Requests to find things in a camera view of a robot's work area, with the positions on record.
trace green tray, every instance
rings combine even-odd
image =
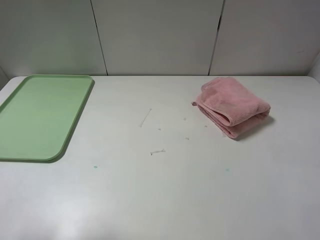
[[[63,156],[95,84],[85,75],[31,75],[0,106],[0,161]]]

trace white table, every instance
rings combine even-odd
[[[271,118],[235,141],[191,105],[213,78],[93,77],[60,160],[0,162],[0,239],[319,239],[320,84],[236,77]]]

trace pink towel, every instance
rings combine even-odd
[[[196,105],[231,139],[261,123],[270,112],[268,103],[233,77],[217,77],[201,91]]]

